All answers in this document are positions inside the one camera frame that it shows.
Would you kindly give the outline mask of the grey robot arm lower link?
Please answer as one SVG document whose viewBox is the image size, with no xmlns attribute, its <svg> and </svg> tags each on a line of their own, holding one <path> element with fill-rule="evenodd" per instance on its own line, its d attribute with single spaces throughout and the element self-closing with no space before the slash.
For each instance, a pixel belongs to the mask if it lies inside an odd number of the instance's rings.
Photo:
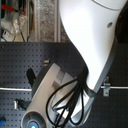
<svg viewBox="0 0 128 128">
<path fill-rule="evenodd" d="M 96 93 L 86 84 L 88 68 L 73 78 L 53 63 L 43 68 L 32 86 L 32 100 L 21 128 L 64 128 L 87 120 Z"/>
</svg>

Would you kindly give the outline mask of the white robot arm upper link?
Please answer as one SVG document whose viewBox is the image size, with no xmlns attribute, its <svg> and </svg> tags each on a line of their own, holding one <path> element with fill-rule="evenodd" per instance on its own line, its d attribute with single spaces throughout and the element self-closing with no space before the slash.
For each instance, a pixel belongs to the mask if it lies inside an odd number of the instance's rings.
<svg viewBox="0 0 128 128">
<path fill-rule="evenodd" d="M 116 45 L 115 28 L 128 0 L 60 0 L 64 29 L 83 57 L 87 85 L 97 92 L 109 70 Z"/>
</svg>

